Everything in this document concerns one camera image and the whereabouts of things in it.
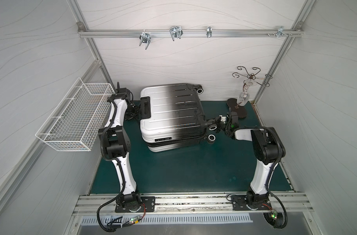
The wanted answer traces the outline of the silver black hardshell suitcase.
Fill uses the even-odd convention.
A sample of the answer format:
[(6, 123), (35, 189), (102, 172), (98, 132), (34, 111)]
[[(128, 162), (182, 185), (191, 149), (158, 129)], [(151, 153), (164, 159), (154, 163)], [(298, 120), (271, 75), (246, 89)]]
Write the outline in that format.
[(180, 83), (152, 86), (140, 93), (140, 131), (152, 152), (214, 143), (216, 121), (206, 119), (199, 95), (202, 85)]

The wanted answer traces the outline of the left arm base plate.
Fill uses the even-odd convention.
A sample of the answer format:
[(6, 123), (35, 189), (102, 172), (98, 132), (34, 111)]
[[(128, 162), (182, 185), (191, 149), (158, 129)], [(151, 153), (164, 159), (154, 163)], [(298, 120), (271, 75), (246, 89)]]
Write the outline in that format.
[(120, 204), (117, 202), (115, 207), (116, 213), (127, 213), (127, 212), (154, 212), (155, 211), (155, 201), (154, 196), (142, 196), (140, 202), (130, 202)]

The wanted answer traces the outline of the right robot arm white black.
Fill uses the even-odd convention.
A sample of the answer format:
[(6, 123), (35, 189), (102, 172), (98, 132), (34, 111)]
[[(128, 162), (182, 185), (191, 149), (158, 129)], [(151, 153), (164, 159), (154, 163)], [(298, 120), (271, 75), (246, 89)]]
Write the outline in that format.
[(250, 183), (245, 201), (251, 210), (256, 210), (272, 195), (270, 181), (275, 168), (285, 156), (286, 150), (273, 127), (238, 125), (238, 116), (229, 111), (226, 116), (214, 119), (215, 130), (239, 141), (251, 141), (257, 159), (254, 177)]

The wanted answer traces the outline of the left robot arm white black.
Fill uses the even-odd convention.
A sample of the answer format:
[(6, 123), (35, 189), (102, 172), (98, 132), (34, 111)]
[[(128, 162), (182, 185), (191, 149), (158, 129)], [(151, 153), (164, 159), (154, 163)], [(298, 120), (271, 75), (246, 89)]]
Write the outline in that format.
[(107, 103), (110, 105), (108, 120), (98, 131), (101, 155), (116, 169), (120, 185), (115, 200), (117, 206), (136, 212), (141, 208), (142, 199), (130, 165), (131, 141), (123, 125), (127, 111), (133, 106), (130, 90), (117, 84), (116, 92), (107, 98)]

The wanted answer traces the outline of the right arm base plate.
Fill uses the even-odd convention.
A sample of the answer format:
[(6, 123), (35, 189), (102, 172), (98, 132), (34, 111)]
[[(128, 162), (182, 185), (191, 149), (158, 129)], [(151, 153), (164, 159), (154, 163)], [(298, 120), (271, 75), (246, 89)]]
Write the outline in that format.
[(231, 203), (234, 211), (263, 211), (272, 208), (266, 196), (250, 196), (228, 194), (226, 199)]

